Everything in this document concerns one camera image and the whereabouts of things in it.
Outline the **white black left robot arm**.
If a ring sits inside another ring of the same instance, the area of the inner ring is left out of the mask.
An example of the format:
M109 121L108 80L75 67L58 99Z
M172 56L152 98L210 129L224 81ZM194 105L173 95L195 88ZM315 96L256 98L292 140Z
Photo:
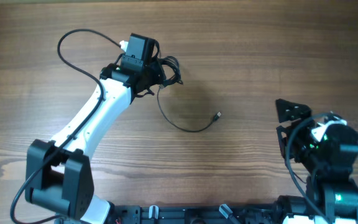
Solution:
M131 34L123 53L101 70L97 87L76 116L49 141L27 150L26 181L19 190L33 205L66 222L114 223L113 203L94 193L90 161L107 130L135 98L164 82L156 40Z

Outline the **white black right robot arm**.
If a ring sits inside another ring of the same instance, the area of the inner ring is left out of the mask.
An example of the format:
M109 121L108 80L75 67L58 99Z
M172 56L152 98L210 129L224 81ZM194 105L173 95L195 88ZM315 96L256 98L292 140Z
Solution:
M277 99L280 153L299 197L282 196L282 223L358 223L358 186L351 178L358 132L335 113L313 114L309 106Z

